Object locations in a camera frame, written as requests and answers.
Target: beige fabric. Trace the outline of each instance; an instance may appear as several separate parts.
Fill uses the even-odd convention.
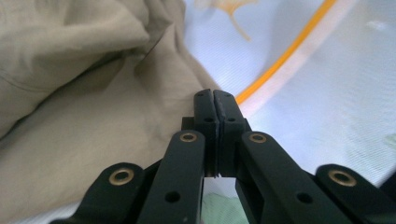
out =
[[[180,1],[0,6],[0,134],[36,108],[0,141],[0,223],[80,200],[114,163],[160,159],[193,94],[217,87],[184,48]]]

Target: wrinkled fabric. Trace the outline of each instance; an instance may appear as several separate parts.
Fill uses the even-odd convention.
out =
[[[80,200],[114,163],[159,160],[192,96],[217,87],[184,47],[181,1],[0,7],[0,223]]]

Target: black hole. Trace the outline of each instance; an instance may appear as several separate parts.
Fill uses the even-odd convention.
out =
[[[297,199],[302,203],[312,203],[314,201],[312,197],[307,193],[298,193]]]
[[[120,173],[116,174],[114,177],[115,177],[117,180],[122,180],[122,179],[127,178],[128,175],[129,175],[129,174],[126,173],[126,172],[120,172]]]
[[[185,139],[185,140],[191,140],[193,138],[194,138],[194,136],[192,136],[191,134],[186,134],[183,136],[183,139]]]
[[[262,140],[264,140],[264,138],[263,138],[262,136],[259,136],[259,135],[253,135],[253,139],[254,139],[254,140],[257,140],[257,141],[262,141]]]
[[[343,182],[348,182],[350,180],[349,177],[344,174],[335,174],[334,177]]]
[[[169,192],[165,195],[165,200],[169,203],[176,203],[180,200],[180,194],[176,191]]]

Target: textured white fabric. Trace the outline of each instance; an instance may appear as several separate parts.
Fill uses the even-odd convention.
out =
[[[0,6],[1,134],[35,110],[0,141],[0,223],[80,200],[114,163],[152,164],[193,94],[216,88],[184,48],[180,1]]]

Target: orange stripe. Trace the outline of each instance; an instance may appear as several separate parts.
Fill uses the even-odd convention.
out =
[[[309,36],[309,34],[314,30],[321,19],[326,15],[329,9],[334,5],[336,0],[325,0],[322,5],[318,8],[315,14],[312,16],[311,20],[305,26],[305,28],[300,32],[293,43],[288,49],[277,59],[277,61],[262,75],[254,81],[250,86],[244,89],[237,97],[236,102],[240,105],[246,101],[259,87],[261,87],[278,69],[283,63],[294,53],[295,50],[303,43],[303,41]]]

